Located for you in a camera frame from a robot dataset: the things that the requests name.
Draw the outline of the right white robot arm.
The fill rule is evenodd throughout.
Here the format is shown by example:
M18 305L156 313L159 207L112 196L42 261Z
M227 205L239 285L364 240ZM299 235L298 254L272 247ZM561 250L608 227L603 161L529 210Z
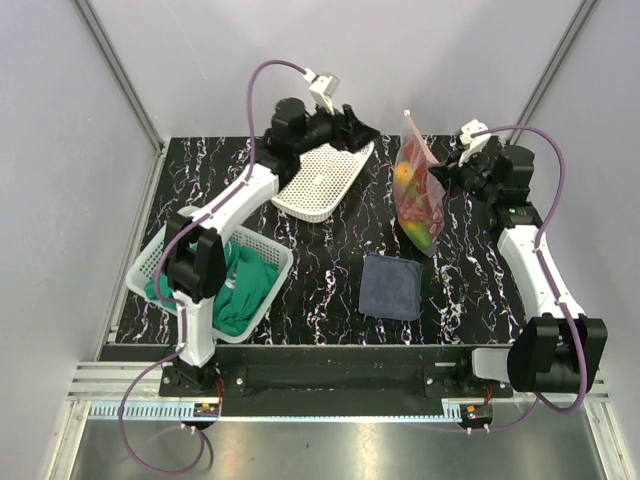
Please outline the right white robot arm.
M534 153L507 145L450 160L429 171L446 188L483 203L500 256L524 305L526 325L508 348L477 348L454 371L454 384L476 396L490 380L522 393L584 397L599 367L608 331L589 317L561 278L547 245L544 222L529 200Z

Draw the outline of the clear zip top bag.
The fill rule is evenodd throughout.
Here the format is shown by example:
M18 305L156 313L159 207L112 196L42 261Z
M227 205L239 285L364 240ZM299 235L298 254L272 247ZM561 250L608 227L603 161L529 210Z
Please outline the clear zip top bag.
M436 252L444 227L445 190L430 172L439 161L432 153L411 111L403 112L401 144L392 171L392 196L398 223L424 255Z

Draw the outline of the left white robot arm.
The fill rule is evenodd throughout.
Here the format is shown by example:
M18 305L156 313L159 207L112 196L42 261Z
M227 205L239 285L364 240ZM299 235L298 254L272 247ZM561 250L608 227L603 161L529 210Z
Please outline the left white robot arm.
M345 104L308 113L302 100L280 100L270 127L255 140L245 171L221 194L189 216L168 218L157 278L171 289L178 315L178 342L172 357L181 384L196 396L215 386L209 366L215 355L213 307L226 279L224 246L233 231L296 176L301 157L323 145L355 154L378 136Z

